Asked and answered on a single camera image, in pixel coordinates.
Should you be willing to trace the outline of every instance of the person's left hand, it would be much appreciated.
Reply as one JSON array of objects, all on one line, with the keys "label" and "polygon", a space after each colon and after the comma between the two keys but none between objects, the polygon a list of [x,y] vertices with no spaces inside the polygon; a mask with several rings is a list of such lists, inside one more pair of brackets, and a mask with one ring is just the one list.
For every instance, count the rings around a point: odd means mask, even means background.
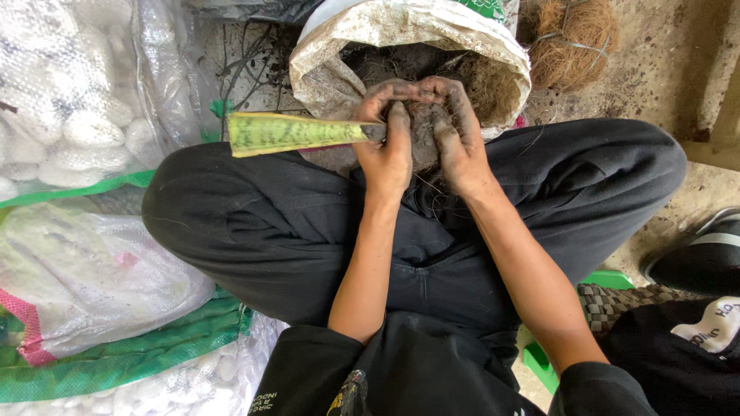
[{"label": "person's left hand", "polygon": [[400,201],[411,180],[411,118],[401,101],[441,102],[415,83],[391,79],[368,89],[355,112],[358,121],[382,121],[390,105],[386,141],[366,141],[352,146],[367,181],[367,196]]}]

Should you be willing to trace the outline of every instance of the sleeve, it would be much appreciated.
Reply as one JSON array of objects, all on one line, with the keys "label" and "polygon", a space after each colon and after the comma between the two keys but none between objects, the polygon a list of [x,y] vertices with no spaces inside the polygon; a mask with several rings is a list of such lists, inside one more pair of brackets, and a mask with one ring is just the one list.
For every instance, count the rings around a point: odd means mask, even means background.
[{"label": "sleeve", "polygon": [[317,326],[280,334],[250,415],[325,415],[365,346]]},{"label": "sleeve", "polygon": [[578,363],[562,373],[550,416],[657,416],[629,373],[605,363]]}]

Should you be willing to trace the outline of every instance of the knee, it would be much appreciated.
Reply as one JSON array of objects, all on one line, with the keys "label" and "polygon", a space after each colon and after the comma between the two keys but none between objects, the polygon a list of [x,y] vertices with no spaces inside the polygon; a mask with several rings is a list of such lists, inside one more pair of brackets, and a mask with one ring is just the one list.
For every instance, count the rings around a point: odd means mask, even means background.
[{"label": "knee", "polygon": [[228,143],[201,144],[167,156],[149,183],[141,212],[156,239],[189,227],[209,205],[208,190],[220,182],[215,171],[231,157]]},{"label": "knee", "polygon": [[658,183],[657,187],[672,195],[686,176],[687,159],[683,148],[673,136],[660,127],[645,121],[614,120],[650,179]]}]

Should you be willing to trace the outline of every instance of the black soil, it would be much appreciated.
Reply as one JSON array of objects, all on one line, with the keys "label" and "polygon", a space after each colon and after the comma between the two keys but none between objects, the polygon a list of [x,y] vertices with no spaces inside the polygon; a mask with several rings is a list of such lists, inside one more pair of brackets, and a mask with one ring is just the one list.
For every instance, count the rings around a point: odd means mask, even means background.
[{"label": "black soil", "polygon": [[[460,79],[455,58],[463,53],[465,51],[441,50],[423,43],[375,47],[350,42],[340,52],[340,57],[365,87],[372,87],[393,78],[419,81],[427,76],[439,75]],[[431,106],[412,102],[404,104],[411,116],[414,172],[421,172],[436,166],[439,159],[431,127]]]}]

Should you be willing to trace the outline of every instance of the forearm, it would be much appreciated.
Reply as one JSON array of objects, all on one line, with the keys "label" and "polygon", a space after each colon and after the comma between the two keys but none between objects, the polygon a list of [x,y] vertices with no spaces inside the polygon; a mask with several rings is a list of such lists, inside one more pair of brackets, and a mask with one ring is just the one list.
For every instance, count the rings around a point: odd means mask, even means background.
[{"label": "forearm", "polygon": [[329,313],[330,329],[364,344],[385,318],[399,206],[394,198],[366,195],[352,259]]},{"label": "forearm", "polygon": [[537,243],[493,175],[465,198],[522,322],[558,374],[572,363],[606,362],[571,282]]}]

